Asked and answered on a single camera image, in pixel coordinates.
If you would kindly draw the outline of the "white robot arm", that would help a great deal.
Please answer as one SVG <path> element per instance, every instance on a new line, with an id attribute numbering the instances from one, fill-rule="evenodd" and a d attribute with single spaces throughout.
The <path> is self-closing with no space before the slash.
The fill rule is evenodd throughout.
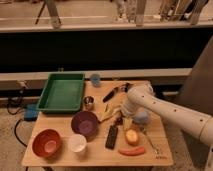
<path id="1" fill-rule="evenodd" d="M 121 105 L 121 112 L 124 116 L 133 116 L 140 107 L 176 124 L 207 146 L 213 145 L 213 117 L 211 115 L 156 98 L 150 84 L 130 88 Z"/>

